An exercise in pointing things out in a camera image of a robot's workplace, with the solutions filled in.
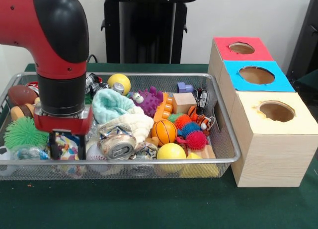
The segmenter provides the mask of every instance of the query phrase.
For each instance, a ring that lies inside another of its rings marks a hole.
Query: black stand
[[[179,64],[191,1],[105,0],[107,62]]]
[[[288,68],[291,82],[318,69],[318,0],[311,0]]]

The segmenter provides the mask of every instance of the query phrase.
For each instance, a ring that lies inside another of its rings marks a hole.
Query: black cable
[[[90,59],[91,59],[92,57],[94,58],[95,62],[98,63],[97,57],[96,57],[94,54],[91,54],[91,55],[88,57],[87,62],[89,63],[89,61],[90,61]]]

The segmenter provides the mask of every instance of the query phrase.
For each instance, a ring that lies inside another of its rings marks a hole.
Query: metal basket
[[[104,81],[114,73],[96,73]],[[215,116],[208,137],[216,159],[185,160],[0,160],[0,180],[60,180],[60,179],[120,179],[120,178],[193,178],[221,177],[231,162],[239,159],[240,148],[214,77],[208,74],[132,74],[124,73],[131,81],[132,91],[155,86],[165,92],[177,92],[177,82],[201,87],[209,93],[204,114]],[[11,122],[8,89],[17,84],[36,81],[36,73],[15,75],[0,96],[0,146]]]

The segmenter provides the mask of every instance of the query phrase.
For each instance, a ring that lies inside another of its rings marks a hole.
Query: green tablecloth
[[[87,69],[190,73],[206,72],[207,65],[89,64]],[[3,181],[0,198],[1,229],[316,229],[318,160],[299,188],[237,188],[228,169],[221,179]]]

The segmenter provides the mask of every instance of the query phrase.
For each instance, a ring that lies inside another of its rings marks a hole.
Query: shape sorter box
[[[298,187],[318,146],[318,124],[295,92],[237,92],[230,116],[241,158],[238,187]]]
[[[224,61],[219,87],[231,115],[237,91],[295,92],[276,62]]]
[[[219,83],[224,61],[274,61],[260,38],[214,38],[209,70]]]

